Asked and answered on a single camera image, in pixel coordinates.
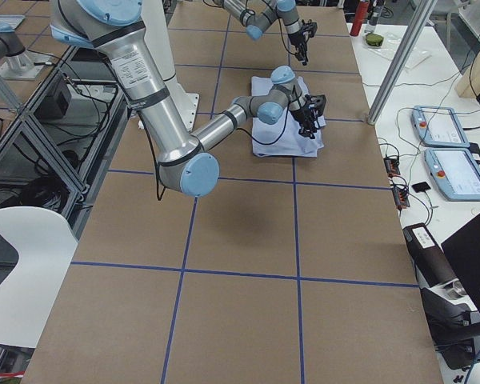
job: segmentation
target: sticker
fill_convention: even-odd
[[[125,88],[133,88],[152,79],[150,69],[136,50],[113,59],[111,63]]]
[[[435,246],[434,240],[432,240],[425,228],[414,228],[413,233],[422,245],[422,248],[431,248],[432,246]]]

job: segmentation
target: white desk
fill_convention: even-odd
[[[401,37],[405,31],[406,26],[379,25],[377,26],[376,33],[381,35],[391,33]],[[386,75],[390,61],[370,52],[372,48],[369,48],[364,42],[362,32],[359,36],[352,37],[351,41],[358,62],[359,72],[361,73],[364,83],[366,98],[371,105],[378,92],[378,86],[382,83]],[[429,51],[430,56],[412,70],[404,70],[397,84],[434,84],[458,73],[457,67],[432,27],[426,27],[424,29],[416,47]],[[387,140],[388,143],[395,145],[399,149],[400,154],[417,153],[414,147],[401,140],[398,136],[396,116],[401,108],[416,105],[441,105],[453,107],[456,112],[480,110],[480,105],[476,100],[459,98],[457,96],[454,87],[460,78],[460,75],[454,76],[452,79],[441,82],[435,86],[403,85],[395,87],[375,126],[377,135],[381,138],[380,142],[384,142],[383,139]],[[414,132],[414,128],[410,122],[411,112],[412,110],[400,111],[398,114],[398,124],[400,126],[401,136],[404,137],[405,140],[418,145],[418,136]],[[473,114],[460,114],[458,118],[463,127],[480,126],[480,111]],[[468,130],[466,136],[470,142],[476,142],[480,145],[480,129]],[[386,153],[386,147],[387,146],[381,146],[383,154]],[[387,153],[396,154],[396,151],[388,148]],[[423,159],[423,154],[421,153],[416,157],[414,165],[412,165],[413,161],[414,156],[400,158],[400,171],[409,185],[426,181],[432,186],[432,190],[428,191],[428,195],[430,196],[432,205],[437,206],[437,208],[434,209],[434,216],[428,228],[440,244],[466,222],[471,220],[472,217],[480,213],[480,202],[448,202],[444,199],[441,192],[439,192],[437,185],[430,176],[430,172]],[[425,204],[429,205],[423,194],[413,194],[423,200]],[[413,198],[410,198],[410,204],[411,208],[402,211],[400,217],[402,228],[426,220],[426,208]],[[461,299],[455,301],[455,304],[460,302],[470,302],[470,300]],[[439,357],[439,360],[445,382],[451,382],[458,374],[464,374],[464,376],[466,376],[466,373],[461,370],[449,370],[442,358]],[[477,364],[474,369],[469,383],[480,384],[480,363]]]

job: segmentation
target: cloth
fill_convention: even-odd
[[[298,84],[305,93],[309,93],[308,88],[301,77],[298,78]],[[269,78],[253,76],[251,79],[251,93],[253,96],[268,94],[272,85],[272,81]],[[260,142],[272,142],[281,134],[285,124],[285,116],[286,108],[279,121],[272,126],[260,121],[259,118],[254,118],[253,137]],[[318,121],[320,126],[326,124],[326,120],[323,116],[318,118]],[[270,146],[264,146],[253,140],[253,153],[259,157],[298,156],[304,158],[316,158],[318,150],[324,147],[322,142],[322,131],[318,130],[315,134],[315,139],[312,140],[310,138],[304,138],[298,134],[299,128],[299,124],[294,120],[291,113],[288,113],[286,129],[281,138]]]

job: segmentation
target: bottle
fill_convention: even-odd
[[[352,29],[350,30],[350,36],[358,36],[361,30],[361,25],[365,19],[366,12],[368,11],[368,0],[360,0],[358,8],[355,11],[354,23],[352,23]]]

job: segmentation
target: black monitor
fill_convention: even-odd
[[[442,250],[480,311],[480,214],[445,240]]]

